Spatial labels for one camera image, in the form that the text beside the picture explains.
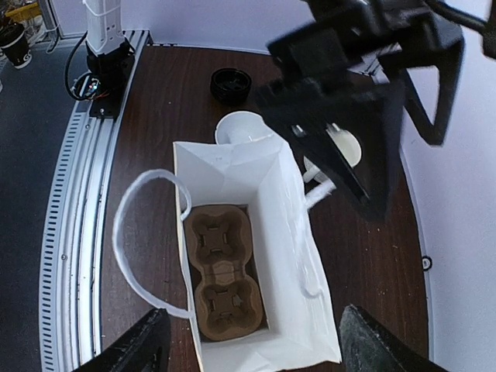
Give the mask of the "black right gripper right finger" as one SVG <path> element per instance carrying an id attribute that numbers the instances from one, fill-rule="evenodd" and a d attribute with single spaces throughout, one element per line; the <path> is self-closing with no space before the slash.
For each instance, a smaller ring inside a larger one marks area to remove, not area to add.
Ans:
<path id="1" fill-rule="evenodd" d="M 345 307 L 339 339 L 348 371 L 443 371 L 432 361 L 409 349 L 360 306 Z"/>

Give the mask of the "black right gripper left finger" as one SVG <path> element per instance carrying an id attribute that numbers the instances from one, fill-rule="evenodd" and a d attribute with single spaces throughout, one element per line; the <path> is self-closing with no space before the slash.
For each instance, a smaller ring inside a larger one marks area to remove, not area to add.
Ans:
<path id="1" fill-rule="evenodd" d="M 171 320 L 166 309 L 148 311 L 79 371 L 167 371 L 171 347 Z"/>

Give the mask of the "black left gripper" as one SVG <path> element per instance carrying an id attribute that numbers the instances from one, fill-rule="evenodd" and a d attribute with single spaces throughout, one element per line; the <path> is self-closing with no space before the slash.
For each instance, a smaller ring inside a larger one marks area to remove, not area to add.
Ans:
<path id="1" fill-rule="evenodd" d="M 381 222 L 398 178 L 403 104 L 418 134 L 442 146 L 460 80 L 460 24 L 437 1 L 311 1 L 314 22 L 271 42 L 282 77 L 257 89 L 264 122 L 310 160 L 370 221 Z M 387 84 L 342 86 L 362 56 L 391 45 L 379 61 Z M 407 72 L 438 71 L 431 121 Z"/>

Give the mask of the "cardboard two-cup carrier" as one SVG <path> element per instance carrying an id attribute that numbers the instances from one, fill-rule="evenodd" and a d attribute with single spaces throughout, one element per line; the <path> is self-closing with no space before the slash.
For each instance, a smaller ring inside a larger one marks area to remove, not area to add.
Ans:
<path id="1" fill-rule="evenodd" d="M 257 331 L 266 316 L 246 209 L 203 205 L 184 221 L 200 333 L 212 342 Z"/>

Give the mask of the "brown paper bag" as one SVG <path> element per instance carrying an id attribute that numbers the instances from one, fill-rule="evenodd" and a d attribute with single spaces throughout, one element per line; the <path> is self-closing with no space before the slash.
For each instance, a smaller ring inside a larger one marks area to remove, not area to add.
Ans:
<path id="1" fill-rule="evenodd" d="M 174 170 L 143 172 L 115 214 L 112 248 L 130 287 L 191 324 L 202 371 L 279 371 L 342 359 L 332 299 L 312 236 L 306 193 L 288 143 L 176 142 Z M 146 183 L 176 187 L 177 240 L 188 306 L 143 288 L 129 267 L 123 221 Z"/>

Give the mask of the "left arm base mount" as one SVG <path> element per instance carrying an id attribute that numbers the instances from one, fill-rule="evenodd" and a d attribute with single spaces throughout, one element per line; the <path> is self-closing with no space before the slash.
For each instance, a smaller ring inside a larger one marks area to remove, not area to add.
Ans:
<path id="1" fill-rule="evenodd" d="M 76 101 L 91 103 L 90 116 L 116 119 L 135 62 L 135 48 L 125 38 L 116 50 L 94 54 L 86 46 L 89 72 L 81 75 L 69 88 Z"/>

